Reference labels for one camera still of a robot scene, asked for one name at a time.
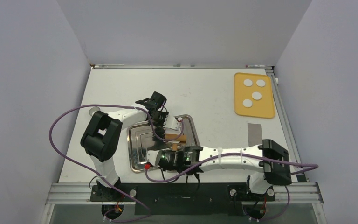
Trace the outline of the stainless steel tray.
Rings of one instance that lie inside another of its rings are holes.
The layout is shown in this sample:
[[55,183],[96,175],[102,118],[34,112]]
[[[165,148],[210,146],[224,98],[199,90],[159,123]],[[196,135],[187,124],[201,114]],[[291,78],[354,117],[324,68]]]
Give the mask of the stainless steel tray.
[[[186,146],[199,146],[200,141],[192,117],[188,114],[177,116],[184,123],[183,134],[187,137]],[[143,173],[146,155],[149,150],[172,150],[172,143],[158,140],[148,122],[140,122],[127,128],[127,142],[130,168],[134,173]]]

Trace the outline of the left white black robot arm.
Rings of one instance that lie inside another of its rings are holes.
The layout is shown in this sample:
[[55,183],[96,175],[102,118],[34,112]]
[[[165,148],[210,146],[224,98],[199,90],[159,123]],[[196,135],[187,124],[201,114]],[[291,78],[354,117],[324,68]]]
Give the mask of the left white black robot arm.
[[118,111],[95,111],[85,129],[80,144],[91,157],[98,174],[97,188],[109,201],[120,196],[120,178],[113,155],[117,151],[121,131],[138,122],[148,121],[155,138],[164,138],[163,126],[169,113],[163,108],[166,97],[154,92],[150,98],[136,101],[131,106],[118,106]]

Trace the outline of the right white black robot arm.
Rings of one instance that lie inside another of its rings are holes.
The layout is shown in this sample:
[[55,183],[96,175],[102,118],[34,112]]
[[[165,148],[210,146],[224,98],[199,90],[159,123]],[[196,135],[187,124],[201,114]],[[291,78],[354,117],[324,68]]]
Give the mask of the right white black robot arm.
[[146,161],[153,167],[186,175],[223,169],[250,171],[245,195],[251,200],[258,199],[273,185],[292,183],[289,152],[270,139],[243,148],[188,146],[178,151],[148,151]]

